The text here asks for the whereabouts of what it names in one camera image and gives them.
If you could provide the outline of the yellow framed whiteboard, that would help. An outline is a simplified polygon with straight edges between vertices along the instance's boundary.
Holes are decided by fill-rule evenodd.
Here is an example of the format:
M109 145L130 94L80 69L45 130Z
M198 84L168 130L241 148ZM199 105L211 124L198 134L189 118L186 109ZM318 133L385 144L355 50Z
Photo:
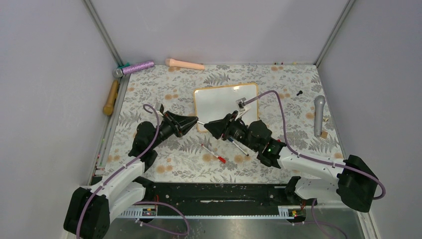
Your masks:
M194 106L200 122L207 123L224 118L238 110L236 101L258 96L255 83L208 87L194 90Z

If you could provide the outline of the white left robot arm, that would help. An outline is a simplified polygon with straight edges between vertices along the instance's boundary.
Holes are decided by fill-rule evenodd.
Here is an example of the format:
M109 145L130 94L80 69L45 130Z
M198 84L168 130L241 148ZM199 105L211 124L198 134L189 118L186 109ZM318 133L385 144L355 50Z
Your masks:
M147 205L154 200L153 189L135 182L157 158L155 148L171 136L182 137L198 122L194 116L181 116L170 111L156 114L157 125L140 123L129 152L129 161L123 163L101 181L81 186L71 197L65 216L65 231L83 239L102 239L111 222L130 205Z

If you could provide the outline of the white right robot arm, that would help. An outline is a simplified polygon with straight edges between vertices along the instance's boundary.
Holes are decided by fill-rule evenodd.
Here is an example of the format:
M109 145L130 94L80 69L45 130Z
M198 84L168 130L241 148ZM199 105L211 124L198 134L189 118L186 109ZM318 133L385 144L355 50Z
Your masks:
M313 176L292 177L286 187L288 203L298 205L303 200L322 199L341 201L359 212L370 211L377 188L377 177L358 156L347 159L329 159L292 152L285 142L272 137L272 132L261 121L246 125L237 118L237 112L223 119L205 123L204 127L214 138L233 138L257 153L257 159L268 167L298 170Z

